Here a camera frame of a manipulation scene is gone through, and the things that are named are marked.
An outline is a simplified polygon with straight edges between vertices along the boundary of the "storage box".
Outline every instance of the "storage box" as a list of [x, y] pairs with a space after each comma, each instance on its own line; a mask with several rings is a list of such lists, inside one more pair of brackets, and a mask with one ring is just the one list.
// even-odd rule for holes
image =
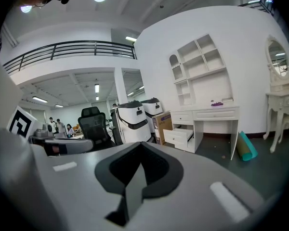
[[159, 115], [155, 115], [152, 117], [156, 143], [160, 145], [164, 145], [165, 137], [163, 129], [172, 130], [172, 121], [170, 112], [164, 112]]

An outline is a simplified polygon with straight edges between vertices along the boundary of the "chair headrest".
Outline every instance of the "chair headrest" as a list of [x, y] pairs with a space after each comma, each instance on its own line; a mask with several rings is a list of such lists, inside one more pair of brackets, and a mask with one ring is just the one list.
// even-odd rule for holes
[[98, 109], [98, 107], [85, 108], [85, 109], [82, 109], [81, 111], [81, 117], [92, 116], [92, 115], [96, 115], [99, 113], [100, 113], [100, 110]]

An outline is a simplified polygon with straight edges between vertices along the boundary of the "mirror frame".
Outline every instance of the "mirror frame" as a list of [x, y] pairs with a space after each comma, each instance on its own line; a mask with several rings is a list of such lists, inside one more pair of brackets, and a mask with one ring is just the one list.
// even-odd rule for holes
[[[281, 76], [274, 68], [273, 66], [273, 63], [272, 63], [272, 59], [270, 57], [270, 52], [269, 52], [269, 43], [271, 41], [275, 41], [277, 42], [285, 51], [285, 54], [286, 54], [286, 60], [287, 60], [287, 66], [288, 66], [288, 72], [285, 76]], [[268, 67], [270, 69], [270, 72], [272, 74], [274, 74], [274, 76], [276, 76], [277, 78], [281, 79], [281, 80], [286, 80], [286, 79], [289, 79], [289, 56], [288, 56], [288, 51], [285, 50], [285, 47], [273, 36], [269, 35], [269, 37], [267, 38], [266, 40], [266, 44], [265, 44], [265, 53], [266, 53], [266, 58], [267, 58], [267, 61], [268, 61]], [[278, 79], [274, 78], [274, 79], [271, 79], [271, 82], [276, 82], [278, 81]]]

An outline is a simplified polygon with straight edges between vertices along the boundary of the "black railing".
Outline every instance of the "black railing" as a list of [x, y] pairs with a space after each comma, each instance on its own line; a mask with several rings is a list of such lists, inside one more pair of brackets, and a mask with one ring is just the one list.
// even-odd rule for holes
[[271, 0], [254, 0], [244, 4], [239, 5], [240, 7], [249, 7], [251, 9], [257, 9], [263, 12], [267, 12], [274, 16], [275, 7]]
[[3, 65], [8, 74], [40, 61], [51, 61], [68, 56], [101, 55], [137, 59], [133, 46], [107, 41], [77, 40], [50, 44], [28, 51]]

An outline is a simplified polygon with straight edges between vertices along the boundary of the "purple object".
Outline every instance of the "purple object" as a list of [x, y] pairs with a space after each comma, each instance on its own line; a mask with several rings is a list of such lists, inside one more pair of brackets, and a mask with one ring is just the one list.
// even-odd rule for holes
[[222, 102], [217, 102], [217, 103], [212, 103], [211, 106], [220, 106], [220, 105], [223, 105]]

